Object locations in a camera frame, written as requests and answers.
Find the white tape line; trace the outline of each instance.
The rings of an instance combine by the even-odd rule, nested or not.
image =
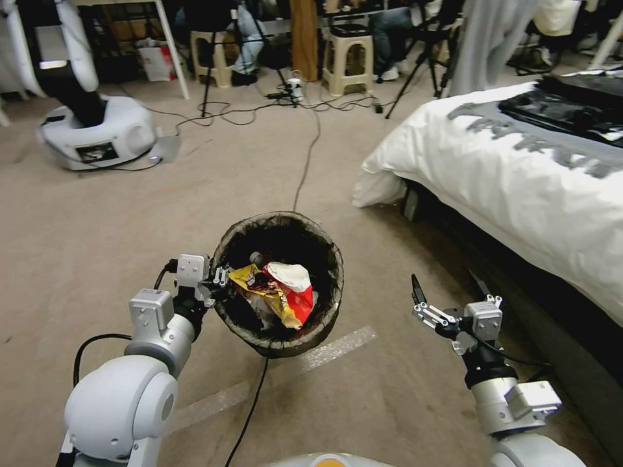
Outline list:
[[[376,333],[370,326],[358,329],[334,342],[312,349],[298,357],[289,359],[286,363],[269,370],[264,380],[262,392],[279,386],[297,376],[317,368],[346,355],[353,350],[367,344],[376,337]],[[167,428],[167,434],[194,425],[201,420],[222,412],[236,404],[245,401],[249,397],[249,380],[231,386],[217,394],[212,394],[205,399],[175,412],[173,420]]]

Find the shoe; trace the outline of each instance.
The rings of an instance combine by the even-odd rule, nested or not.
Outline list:
[[[541,54],[541,61],[543,61],[544,64],[546,64],[547,66],[554,65],[552,61],[552,54],[547,47],[541,47],[541,50],[539,52]]]
[[[232,86],[249,86],[258,81],[256,75],[244,75],[232,70]]]
[[[398,68],[392,67],[381,75],[381,80],[394,81],[394,80],[397,80],[399,76],[400,75],[398,74]]]
[[[408,75],[411,73],[411,66],[407,60],[396,62],[396,69],[401,75]]]

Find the jeans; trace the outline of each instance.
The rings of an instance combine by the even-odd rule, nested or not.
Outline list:
[[[396,8],[372,15],[370,31],[374,44],[374,74],[382,75],[395,62],[405,59],[405,42],[413,30],[411,10]]]
[[[266,32],[264,26],[259,21],[258,26],[262,28],[262,32]],[[242,5],[238,7],[238,28],[240,29],[243,44],[240,55],[232,67],[232,70],[242,73],[243,75],[249,75],[257,68],[256,62],[258,55],[264,44],[262,42],[262,35],[255,24],[255,20],[251,16],[251,13]],[[231,23],[227,27],[227,30],[234,32],[234,23]]]

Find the white sneaker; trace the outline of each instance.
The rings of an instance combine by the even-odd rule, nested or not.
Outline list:
[[[396,68],[401,75],[408,75],[411,73],[411,66],[407,60],[396,62]]]
[[[399,76],[398,69],[396,67],[392,67],[381,75],[381,79],[383,81],[394,81],[397,80]]]

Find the red and white bag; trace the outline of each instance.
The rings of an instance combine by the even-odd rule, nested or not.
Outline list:
[[[263,271],[275,279],[281,286],[287,304],[301,326],[305,324],[313,309],[313,291],[310,274],[301,265],[287,265],[273,261],[268,263]]]

